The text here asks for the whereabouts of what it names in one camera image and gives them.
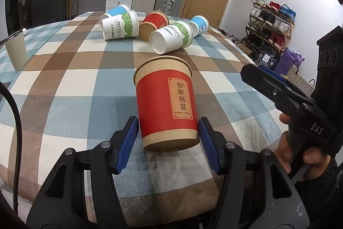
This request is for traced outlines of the person's right hand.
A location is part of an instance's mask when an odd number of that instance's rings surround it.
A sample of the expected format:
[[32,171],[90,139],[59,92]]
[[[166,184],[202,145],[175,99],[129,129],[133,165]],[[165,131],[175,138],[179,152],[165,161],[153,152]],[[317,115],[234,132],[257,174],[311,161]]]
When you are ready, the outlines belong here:
[[[288,131],[282,133],[274,154],[286,173],[289,174],[291,172],[292,150],[288,144]],[[307,149],[303,154],[303,161],[310,167],[299,181],[314,180],[320,177],[329,165],[330,160],[331,157],[319,148],[311,147]]]

